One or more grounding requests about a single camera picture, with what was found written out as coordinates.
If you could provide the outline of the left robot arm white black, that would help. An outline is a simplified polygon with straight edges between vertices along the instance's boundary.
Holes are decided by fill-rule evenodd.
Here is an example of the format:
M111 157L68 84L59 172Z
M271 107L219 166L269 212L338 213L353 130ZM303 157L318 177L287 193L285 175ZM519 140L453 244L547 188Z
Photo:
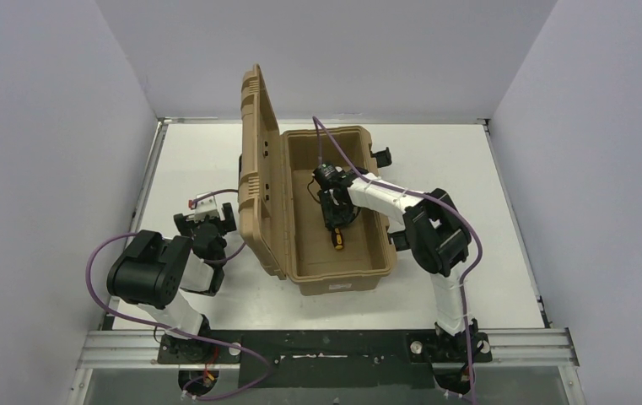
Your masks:
M108 272L110 294L146 311L165 328L161 359L201 364L217 350L208 318L192 308L185 293L214 297L225 278L225 236L237 229L233 206L212 197L173 221L171 239L143 229L133 237Z

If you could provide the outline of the yellow black handled screwdriver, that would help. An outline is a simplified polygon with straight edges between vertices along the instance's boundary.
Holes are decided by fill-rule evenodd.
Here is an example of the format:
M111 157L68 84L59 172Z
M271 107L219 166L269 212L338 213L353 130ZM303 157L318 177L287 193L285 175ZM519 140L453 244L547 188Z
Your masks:
M344 248L343 233L338 227L331 230L332 245L335 250L340 251Z

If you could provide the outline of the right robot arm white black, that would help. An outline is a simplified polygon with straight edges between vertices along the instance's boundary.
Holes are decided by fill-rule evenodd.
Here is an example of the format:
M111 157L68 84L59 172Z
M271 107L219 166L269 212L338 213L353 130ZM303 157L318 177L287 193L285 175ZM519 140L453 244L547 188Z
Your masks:
M492 358L488 337L478 330L463 294L457 265L469 257L472 233L457 217L450 196L442 189L431 193L396 186L366 170L344 170L322 163L312 172L320 187L320 204L333 246L344 245L343 229L366 209L403 225L388 239L398 251L409 250L416 263L431 277L438 311L436 342L427 343L429 359L460 362L471 355L476 362Z

